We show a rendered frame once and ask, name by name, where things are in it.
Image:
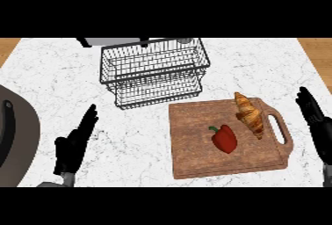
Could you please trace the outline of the grey and black appliance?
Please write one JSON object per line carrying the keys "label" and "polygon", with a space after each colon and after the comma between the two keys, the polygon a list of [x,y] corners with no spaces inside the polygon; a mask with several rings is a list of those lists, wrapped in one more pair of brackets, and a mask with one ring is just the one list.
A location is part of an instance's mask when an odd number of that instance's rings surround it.
{"label": "grey and black appliance", "polygon": [[77,38],[82,47],[113,46],[146,40],[147,38]]}

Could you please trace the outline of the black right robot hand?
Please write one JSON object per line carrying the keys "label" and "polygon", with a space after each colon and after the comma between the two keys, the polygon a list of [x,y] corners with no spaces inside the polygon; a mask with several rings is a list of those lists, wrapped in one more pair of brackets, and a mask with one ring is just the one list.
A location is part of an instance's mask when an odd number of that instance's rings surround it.
{"label": "black right robot hand", "polygon": [[316,99],[305,87],[299,87],[295,103],[299,106],[310,128],[319,157],[324,164],[332,165],[332,118],[323,114]]}

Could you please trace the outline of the brown wooden cutting board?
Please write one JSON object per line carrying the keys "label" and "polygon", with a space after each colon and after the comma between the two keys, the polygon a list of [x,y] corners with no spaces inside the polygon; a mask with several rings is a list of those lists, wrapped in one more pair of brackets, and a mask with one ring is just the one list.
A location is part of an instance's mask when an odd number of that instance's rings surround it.
{"label": "brown wooden cutting board", "polygon": [[249,99],[262,116],[262,136],[237,120],[232,99],[168,106],[174,178],[282,170],[293,141],[280,113]]}

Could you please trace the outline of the grey round appliance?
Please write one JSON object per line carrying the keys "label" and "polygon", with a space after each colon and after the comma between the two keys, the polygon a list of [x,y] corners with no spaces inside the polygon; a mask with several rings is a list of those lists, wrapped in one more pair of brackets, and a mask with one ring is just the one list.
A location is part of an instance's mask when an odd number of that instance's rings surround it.
{"label": "grey round appliance", "polygon": [[26,175],[38,139],[35,109],[0,84],[0,187],[16,187]]}

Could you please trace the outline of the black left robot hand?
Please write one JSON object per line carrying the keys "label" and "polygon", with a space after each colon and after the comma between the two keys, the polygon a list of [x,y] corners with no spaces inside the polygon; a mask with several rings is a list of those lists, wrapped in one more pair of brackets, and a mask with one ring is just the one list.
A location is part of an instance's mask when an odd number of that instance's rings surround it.
{"label": "black left robot hand", "polygon": [[53,174],[62,173],[75,174],[85,154],[88,139],[99,120],[96,104],[91,104],[87,112],[82,115],[80,125],[71,130],[66,137],[57,137],[54,140],[56,145],[56,165]]}

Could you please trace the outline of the golden brown croissant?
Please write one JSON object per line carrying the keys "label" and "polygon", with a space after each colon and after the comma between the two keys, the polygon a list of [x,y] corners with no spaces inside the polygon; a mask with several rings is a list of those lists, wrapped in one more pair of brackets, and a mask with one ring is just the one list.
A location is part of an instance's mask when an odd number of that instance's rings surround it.
{"label": "golden brown croissant", "polygon": [[249,128],[254,136],[260,140],[262,138],[264,131],[261,111],[252,105],[251,100],[239,92],[234,93],[234,102],[239,109],[236,112],[236,118],[246,128]]}

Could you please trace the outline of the red bell pepper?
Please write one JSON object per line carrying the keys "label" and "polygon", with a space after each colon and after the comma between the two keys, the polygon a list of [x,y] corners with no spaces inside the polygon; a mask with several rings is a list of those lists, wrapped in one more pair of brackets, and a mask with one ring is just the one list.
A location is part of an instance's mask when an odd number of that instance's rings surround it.
{"label": "red bell pepper", "polygon": [[229,154],[237,147],[237,140],[230,127],[223,125],[220,128],[209,127],[209,130],[215,132],[211,140],[217,149]]}

